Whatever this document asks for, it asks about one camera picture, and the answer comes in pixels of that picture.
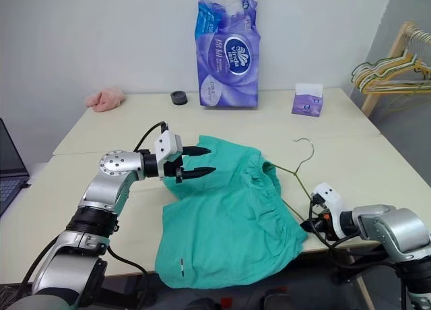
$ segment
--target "black roll of tape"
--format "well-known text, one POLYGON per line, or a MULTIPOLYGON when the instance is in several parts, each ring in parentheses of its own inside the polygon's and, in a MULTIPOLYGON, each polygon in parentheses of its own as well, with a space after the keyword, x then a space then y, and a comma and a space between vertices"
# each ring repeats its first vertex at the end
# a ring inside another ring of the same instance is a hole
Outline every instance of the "black roll of tape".
POLYGON ((170 98, 172 99, 172 103, 177 106, 188 103, 186 92, 184 91, 174 91, 170 94, 170 98))

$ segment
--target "vinda logo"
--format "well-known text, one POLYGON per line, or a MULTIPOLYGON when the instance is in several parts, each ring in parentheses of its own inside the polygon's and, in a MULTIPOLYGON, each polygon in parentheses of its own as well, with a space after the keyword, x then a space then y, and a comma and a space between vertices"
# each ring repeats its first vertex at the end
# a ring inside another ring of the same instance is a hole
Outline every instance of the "vinda logo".
POLYGON ((251 56, 247 45, 241 39, 229 37, 224 43, 224 52, 233 74, 242 75, 247 72, 251 64, 251 56))

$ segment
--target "hanger hook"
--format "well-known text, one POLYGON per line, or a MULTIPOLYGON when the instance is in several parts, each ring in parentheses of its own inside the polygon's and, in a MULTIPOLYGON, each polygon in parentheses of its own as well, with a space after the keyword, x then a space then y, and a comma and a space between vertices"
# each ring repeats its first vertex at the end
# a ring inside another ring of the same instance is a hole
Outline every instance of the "hanger hook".
POLYGON ((300 139, 294 140, 294 142, 298 143, 298 142, 300 142, 301 140, 306 140, 306 141, 308 141, 308 142, 310 143, 311 148, 312 148, 312 152, 311 152, 310 157, 308 157, 307 159, 305 159, 305 160, 303 160, 301 163, 299 163, 298 167, 297 167, 297 168, 296 168, 296 170, 295 170, 295 174, 299 171, 299 168, 301 167, 301 165, 302 165, 303 163, 305 163, 307 160, 310 160, 310 159, 314 156, 314 144, 312 143, 312 141, 311 141, 311 140, 309 140, 308 138, 302 137, 302 138, 300 138, 300 139))

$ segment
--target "laptop keyboard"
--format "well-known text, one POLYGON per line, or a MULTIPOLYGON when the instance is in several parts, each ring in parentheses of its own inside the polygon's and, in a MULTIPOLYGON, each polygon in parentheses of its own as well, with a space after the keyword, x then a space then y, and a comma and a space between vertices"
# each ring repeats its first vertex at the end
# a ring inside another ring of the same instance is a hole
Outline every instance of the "laptop keyboard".
POLYGON ((0 181, 0 202, 6 201, 12 191, 14 191, 21 182, 21 180, 0 181))

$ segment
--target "purple tissue package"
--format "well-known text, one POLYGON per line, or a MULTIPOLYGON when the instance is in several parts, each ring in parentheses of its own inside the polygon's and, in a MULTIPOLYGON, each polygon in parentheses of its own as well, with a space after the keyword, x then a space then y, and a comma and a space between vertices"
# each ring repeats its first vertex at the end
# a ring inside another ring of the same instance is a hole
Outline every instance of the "purple tissue package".
POLYGON ((257 106, 256 7, 255 0, 199 0, 195 40, 202 106, 257 106))
POLYGON ((323 106, 323 85, 298 83, 292 113, 319 117, 323 106))

